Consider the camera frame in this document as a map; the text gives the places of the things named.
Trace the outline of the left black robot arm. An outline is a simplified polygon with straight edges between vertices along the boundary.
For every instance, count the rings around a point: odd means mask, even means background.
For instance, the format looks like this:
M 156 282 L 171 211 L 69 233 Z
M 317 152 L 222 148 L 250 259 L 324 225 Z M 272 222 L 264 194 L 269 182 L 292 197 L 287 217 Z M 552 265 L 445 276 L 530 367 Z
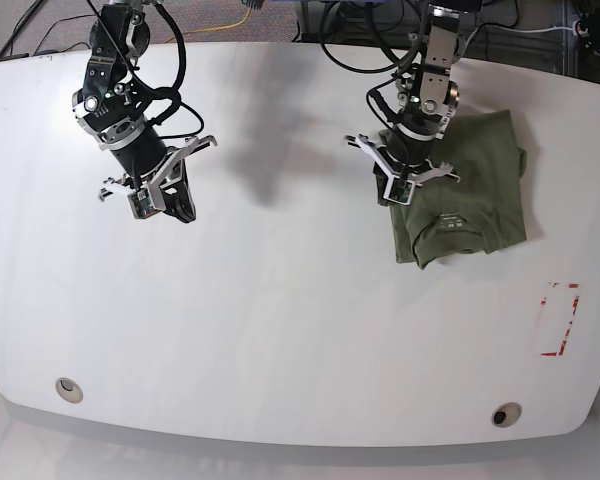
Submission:
M 416 189 L 434 179 L 461 181 L 450 163 L 434 164 L 430 155 L 434 143 L 444 138 L 459 103 L 459 89 L 450 79 L 450 72 L 457 59 L 460 15 L 476 13 L 482 6 L 481 1 L 426 1 L 420 8 L 418 32 L 408 51 L 398 57 L 381 38 L 373 8 L 367 3 L 364 18 L 370 34 L 390 60 L 388 66 L 376 69 L 354 68 L 329 52 L 324 27 L 336 4 L 330 2 L 325 7 L 318 39 L 327 58 L 353 73 L 391 74 L 389 80 L 370 88 L 365 95 L 367 106 L 384 129 L 371 136 L 345 137 L 348 145 L 371 157 L 379 205 L 408 206 Z

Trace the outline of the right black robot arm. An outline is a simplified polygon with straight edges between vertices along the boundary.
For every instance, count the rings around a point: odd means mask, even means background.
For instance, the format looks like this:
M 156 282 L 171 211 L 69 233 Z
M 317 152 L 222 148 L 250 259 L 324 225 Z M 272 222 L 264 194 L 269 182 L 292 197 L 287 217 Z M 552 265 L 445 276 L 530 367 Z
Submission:
M 91 56 L 83 85 L 72 97 L 72 111 L 83 130 L 123 169 L 121 178 L 104 181 L 100 201 L 118 194 L 139 220 L 166 214 L 188 224 L 196 219 L 196 207 L 186 160 L 217 141 L 195 130 L 182 134 L 184 144 L 176 147 L 176 136 L 157 132 L 179 110 L 193 109 L 180 94 L 187 68 L 184 37 L 160 1 L 152 5 L 175 38 L 176 76 L 171 85 L 153 88 L 137 74 L 137 62 L 151 39 L 145 5 L 143 1 L 110 1 L 92 10 Z

